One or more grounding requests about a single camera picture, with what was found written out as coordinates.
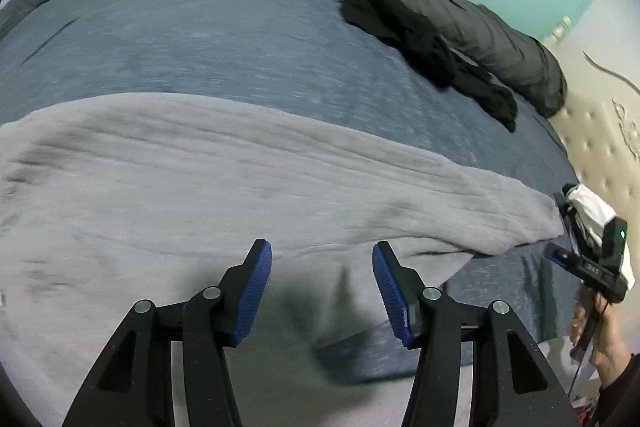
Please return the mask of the person right hand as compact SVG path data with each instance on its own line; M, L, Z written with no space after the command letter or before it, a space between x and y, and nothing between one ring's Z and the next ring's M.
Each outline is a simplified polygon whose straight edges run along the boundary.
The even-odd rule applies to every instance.
M600 293L593 296L592 309L600 315L600 326L593 337L590 363L597 369L602 388L611 386L625 372L632 355L620 332L616 310Z

